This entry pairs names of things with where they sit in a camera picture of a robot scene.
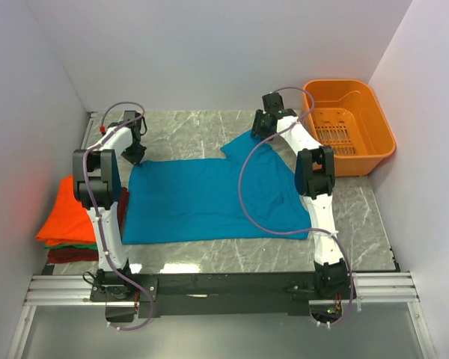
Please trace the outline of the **teal blue t shirt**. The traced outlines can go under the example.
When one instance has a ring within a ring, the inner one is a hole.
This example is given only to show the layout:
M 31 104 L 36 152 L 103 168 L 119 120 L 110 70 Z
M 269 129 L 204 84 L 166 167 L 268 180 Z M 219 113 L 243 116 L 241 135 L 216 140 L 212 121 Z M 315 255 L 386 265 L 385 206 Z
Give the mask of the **teal blue t shirt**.
M 294 174 L 248 132 L 224 145 L 224 158 L 144 161 L 132 169 L 125 245 L 215 239 L 306 239 L 311 220 Z

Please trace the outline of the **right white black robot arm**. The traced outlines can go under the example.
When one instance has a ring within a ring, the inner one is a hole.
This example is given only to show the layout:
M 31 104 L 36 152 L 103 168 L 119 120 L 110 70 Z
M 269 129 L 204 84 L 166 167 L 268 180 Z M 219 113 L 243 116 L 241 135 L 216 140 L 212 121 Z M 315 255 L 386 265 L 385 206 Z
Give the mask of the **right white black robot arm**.
M 332 200 L 335 187 L 334 151 L 321 144 L 302 125 L 302 118 L 284 107 L 279 92 L 262 97 L 263 109 L 254 116 L 251 136 L 258 137 L 262 147 L 281 137 L 296 155 L 295 188 L 308 211 L 311 227 L 287 231 L 287 235 L 311 233 L 314 239 L 314 282 L 306 292 L 331 298 L 349 287 L 350 264 L 337 240 Z

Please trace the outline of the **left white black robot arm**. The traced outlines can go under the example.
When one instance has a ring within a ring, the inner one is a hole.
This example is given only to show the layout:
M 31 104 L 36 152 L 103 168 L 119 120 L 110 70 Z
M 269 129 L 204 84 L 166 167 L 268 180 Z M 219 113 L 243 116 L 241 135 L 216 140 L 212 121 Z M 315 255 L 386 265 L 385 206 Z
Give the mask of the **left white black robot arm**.
M 146 131 L 142 113 L 125 111 L 121 122 L 101 130 L 102 138 L 97 143 L 73 153 L 74 198 L 89 217 L 99 254 L 94 286 L 108 287 L 119 301 L 132 296 L 135 283 L 118 223 L 122 185 L 117 158 L 139 164 L 146 151 L 141 144 Z

